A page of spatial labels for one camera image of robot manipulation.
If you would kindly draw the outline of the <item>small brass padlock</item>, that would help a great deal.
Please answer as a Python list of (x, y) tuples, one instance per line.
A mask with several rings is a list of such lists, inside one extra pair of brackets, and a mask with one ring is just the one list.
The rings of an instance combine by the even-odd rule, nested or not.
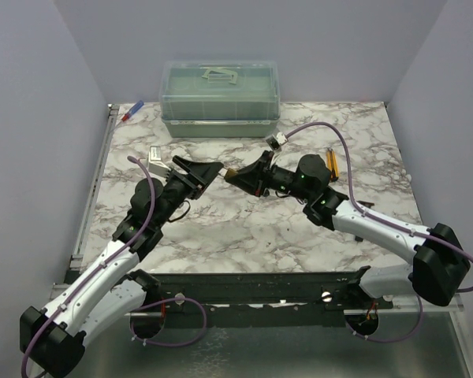
[(234, 169), (228, 169), (226, 171), (225, 178), (226, 179), (231, 178), (231, 177), (235, 176), (236, 174), (237, 174), (237, 172)]

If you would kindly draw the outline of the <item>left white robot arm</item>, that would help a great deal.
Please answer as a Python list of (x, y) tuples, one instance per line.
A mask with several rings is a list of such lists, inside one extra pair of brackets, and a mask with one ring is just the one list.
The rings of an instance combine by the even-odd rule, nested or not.
[(31, 306), (20, 316), (20, 374), (35, 362), (52, 377), (65, 377), (78, 365), (86, 347), (118, 318), (134, 309), (149, 311), (159, 293), (151, 283), (126, 277), (163, 237), (162, 226), (187, 200), (195, 200), (222, 169), (221, 162), (174, 157), (182, 170), (166, 182), (146, 175), (136, 186), (130, 208), (100, 255), (59, 296), (43, 308)]

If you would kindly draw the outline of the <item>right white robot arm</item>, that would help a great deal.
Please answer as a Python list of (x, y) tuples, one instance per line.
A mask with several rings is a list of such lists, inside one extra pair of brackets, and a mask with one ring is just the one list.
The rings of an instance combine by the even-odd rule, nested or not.
[(273, 152), (242, 169), (229, 169), (227, 183), (261, 197), (276, 191), (304, 203), (307, 219), (331, 231), (345, 232), (374, 243), (403, 264), (364, 269), (348, 287), (348, 302), (367, 307), (384, 295), (413, 295), (436, 306), (447, 306), (470, 269), (455, 232), (445, 224), (428, 228), (372, 211), (330, 187), (330, 171), (316, 154), (304, 155), (295, 171), (273, 163)]

